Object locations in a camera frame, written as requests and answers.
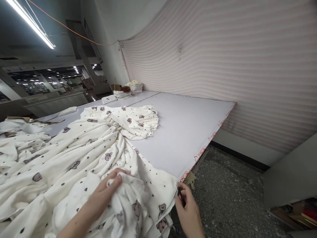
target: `factory floor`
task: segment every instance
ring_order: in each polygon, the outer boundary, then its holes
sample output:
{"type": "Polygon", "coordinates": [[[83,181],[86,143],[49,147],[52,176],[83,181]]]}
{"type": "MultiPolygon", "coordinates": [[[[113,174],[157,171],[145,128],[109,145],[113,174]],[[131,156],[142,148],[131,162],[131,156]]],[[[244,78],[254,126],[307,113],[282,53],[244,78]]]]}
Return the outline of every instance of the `factory floor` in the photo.
{"type": "MultiPolygon", "coordinates": [[[[291,237],[283,223],[264,210],[262,172],[209,146],[199,166],[193,196],[206,238],[291,237]]],[[[186,237],[176,209],[171,237],[186,237]]]]}

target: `fluorescent light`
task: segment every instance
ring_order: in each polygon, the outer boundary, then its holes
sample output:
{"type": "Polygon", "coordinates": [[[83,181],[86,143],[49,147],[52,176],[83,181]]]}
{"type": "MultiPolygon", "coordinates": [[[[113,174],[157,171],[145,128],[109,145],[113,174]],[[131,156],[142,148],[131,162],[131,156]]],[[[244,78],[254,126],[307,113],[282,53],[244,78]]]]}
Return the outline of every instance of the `fluorescent light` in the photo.
{"type": "Polygon", "coordinates": [[[55,45],[50,42],[47,35],[42,32],[38,25],[31,20],[30,16],[25,12],[22,6],[17,2],[17,0],[7,0],[7,2],[14,8],[14,10],[29,24],[29,26],[36,32],[36,34],[41,37],[41,39],[51,48],[54,49],[55,45]]]}

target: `wire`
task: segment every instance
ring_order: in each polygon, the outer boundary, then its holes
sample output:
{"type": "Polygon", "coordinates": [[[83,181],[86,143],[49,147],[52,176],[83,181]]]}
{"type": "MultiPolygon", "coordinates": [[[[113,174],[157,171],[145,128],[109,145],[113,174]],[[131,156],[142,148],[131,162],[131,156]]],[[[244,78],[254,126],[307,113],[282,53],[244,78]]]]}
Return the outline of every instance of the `wire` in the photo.
{"type": "Polygon", "coordinates": [[[31,0],[28,0],[30,3],[32,3],[35,7],[37,7],[38,9],[40,9],[42,12],[44,12],[46,15],[48,15],[50,18],[52,18],[54,21],[57,21],[59,24],[61,24],[62,26],[64,26],[64,27],[66,27],[68,30],[70,30],[71,32],[73,32],[73,33],[75,33],[75,34],[77,34],[77,35],[79,35],[80,37],[82,37],[82,38],[85,38],[86,40],[89,40],[90,42],[92,42],[92,43],[95,43],[96,45],[103,45],[104,46],[104,44],[98,44],[98,43],[96,43],[96,42],[94,42],[94,41],[92,41],[92,40],[90,40],[90,39],[88,39],[88,38],[86,38],[86,37],[84,37],[84,36],[82,36],[82,35],[80,35],[80,34],[78,34],[77,32],[75,32],[75,31],[73,31],[72,29],[70,29],[70,28],[68,28],[67,26],[65,26],[63,23],[61,23],[60,21],[58,21],[58,20],[56,20],[55,18],[53,18],[52,16],[50,16],[48,13],[46,13],[44,10],[42,10],[39,6],[37,6],[34,2],[32,2],[31,0]]]}

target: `ceiling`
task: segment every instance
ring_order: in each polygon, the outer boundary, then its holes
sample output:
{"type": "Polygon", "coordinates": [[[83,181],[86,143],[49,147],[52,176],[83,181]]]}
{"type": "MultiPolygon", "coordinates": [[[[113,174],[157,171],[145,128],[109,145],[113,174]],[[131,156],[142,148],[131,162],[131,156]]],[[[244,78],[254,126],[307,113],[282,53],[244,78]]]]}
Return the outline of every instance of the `ceiling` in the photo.
{"type": "MultiPolygon", "coordinates": [[[[80,0],[32,1],[67,26],[80,23],[80,0]]],[[[0,67],[18,72],[82,65],[70,38],[71,32],[29,4],[56,48],[50,49],[6,1],[0,1],[0,67]]],[[[90,44],[85,45],[84,51],[90,63],[98,63],[90,44]]]]}

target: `table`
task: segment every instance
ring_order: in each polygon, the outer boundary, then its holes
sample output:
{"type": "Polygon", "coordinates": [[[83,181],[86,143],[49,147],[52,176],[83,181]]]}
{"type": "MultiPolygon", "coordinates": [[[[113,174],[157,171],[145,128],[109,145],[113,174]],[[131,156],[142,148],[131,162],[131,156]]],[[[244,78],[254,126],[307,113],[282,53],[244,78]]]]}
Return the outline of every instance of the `table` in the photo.
{"type": "MultiPolygon", "coordinates": [[[[158,129],[154,131],[153,137],[134,140],[131,143],[155,168],[165,170],[183,181],[235,104],[229,101],[143,91],[106,106],[153,105],[158,111],[158,129]]],[[[77,112],[55,118],[53,121],[65,121],[50,125],[48,133],[51,136],[57,135],[68,124],[79,119],[84,108],[95,105],[102,105],[102,101],[79,106],[77,112]]],[[[39,120],[48,120],[56,115],[39,120]]]]}

